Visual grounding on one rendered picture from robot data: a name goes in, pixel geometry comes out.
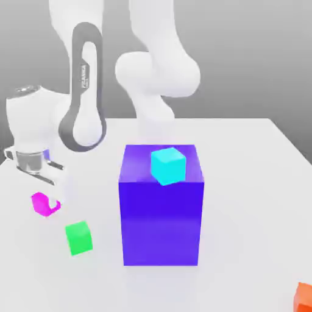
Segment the small cyan cube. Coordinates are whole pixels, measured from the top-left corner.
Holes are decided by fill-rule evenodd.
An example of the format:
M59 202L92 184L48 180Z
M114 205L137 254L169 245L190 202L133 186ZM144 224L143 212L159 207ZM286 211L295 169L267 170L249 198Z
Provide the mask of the small cyan cube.
M186 157L174 147L153 151L151 174L162 186L185 181Z

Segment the large purple box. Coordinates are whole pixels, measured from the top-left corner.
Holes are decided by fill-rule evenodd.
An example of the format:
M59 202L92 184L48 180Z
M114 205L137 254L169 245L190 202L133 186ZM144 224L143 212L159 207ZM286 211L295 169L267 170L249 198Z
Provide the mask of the large purple box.
M204 177L196 147L176 145L186 179L163 186L151 174L151 154L163 145L128 144L119 175L122 252L126 266L198 264Z

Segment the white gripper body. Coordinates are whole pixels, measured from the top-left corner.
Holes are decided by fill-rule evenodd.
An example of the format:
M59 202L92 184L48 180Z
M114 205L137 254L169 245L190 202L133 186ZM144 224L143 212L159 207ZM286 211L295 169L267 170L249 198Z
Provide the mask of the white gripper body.
M32 177L37 182L36 192L41 192L52 198L65 198L68 189L68 168L58 163L44 163L40 170L16 168L24 174Z

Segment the small magenta cube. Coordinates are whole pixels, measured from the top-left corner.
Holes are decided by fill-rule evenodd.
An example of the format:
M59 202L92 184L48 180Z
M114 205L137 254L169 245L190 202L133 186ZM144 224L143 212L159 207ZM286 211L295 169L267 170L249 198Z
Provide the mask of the small magenta cube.
M32 205L39 215L48 217L61 208L61 203L57 200L53 207L50 207L49 198L41 192L37 192L31 196Z

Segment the small green cube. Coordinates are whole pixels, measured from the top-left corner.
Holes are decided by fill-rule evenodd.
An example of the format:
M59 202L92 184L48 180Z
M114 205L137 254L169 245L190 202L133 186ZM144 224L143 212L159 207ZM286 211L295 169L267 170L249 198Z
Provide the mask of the small green cube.
M66 225L65 233L72 256L93 249L91 231L86 221Z

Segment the small orange cube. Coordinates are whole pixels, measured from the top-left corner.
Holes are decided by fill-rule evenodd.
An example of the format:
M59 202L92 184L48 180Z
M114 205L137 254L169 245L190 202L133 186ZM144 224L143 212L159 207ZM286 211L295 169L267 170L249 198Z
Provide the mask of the small orange cube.
M312 285L298 283L294 295L293 312L312 312Z

